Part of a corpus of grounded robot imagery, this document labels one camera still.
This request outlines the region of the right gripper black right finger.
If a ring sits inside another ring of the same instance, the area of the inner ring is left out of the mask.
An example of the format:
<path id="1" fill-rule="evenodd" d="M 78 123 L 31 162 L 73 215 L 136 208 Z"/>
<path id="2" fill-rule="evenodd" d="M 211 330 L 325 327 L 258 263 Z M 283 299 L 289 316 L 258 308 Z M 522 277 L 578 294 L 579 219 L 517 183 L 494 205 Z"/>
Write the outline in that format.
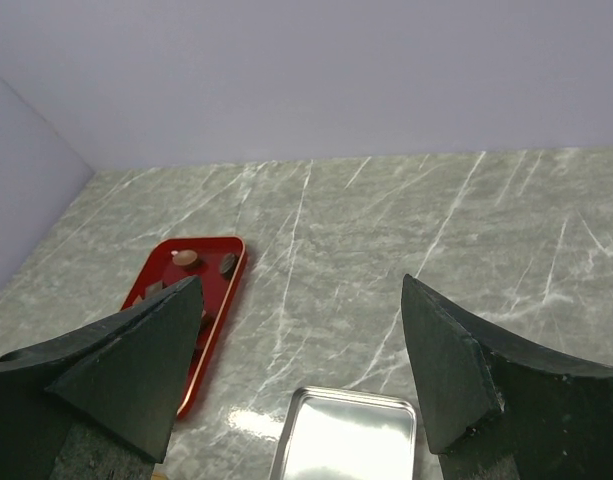
<path id="1" fill-rule="evenodd" d="M 401 312 L 447 479 L 613 479 L 613 366 L 529 341 L 406 276 Z"/>

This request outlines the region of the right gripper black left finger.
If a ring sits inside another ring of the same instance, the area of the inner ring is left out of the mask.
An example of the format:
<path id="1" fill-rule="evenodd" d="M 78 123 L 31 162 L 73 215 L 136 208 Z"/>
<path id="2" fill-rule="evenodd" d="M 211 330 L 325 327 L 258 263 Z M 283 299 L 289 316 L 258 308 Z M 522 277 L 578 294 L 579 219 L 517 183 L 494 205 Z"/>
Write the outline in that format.
<path id="1" fill-rule="evenodd" d="M 194 286 L 0 357 L 0 479 L 147 479 L 194 347 Z"/>

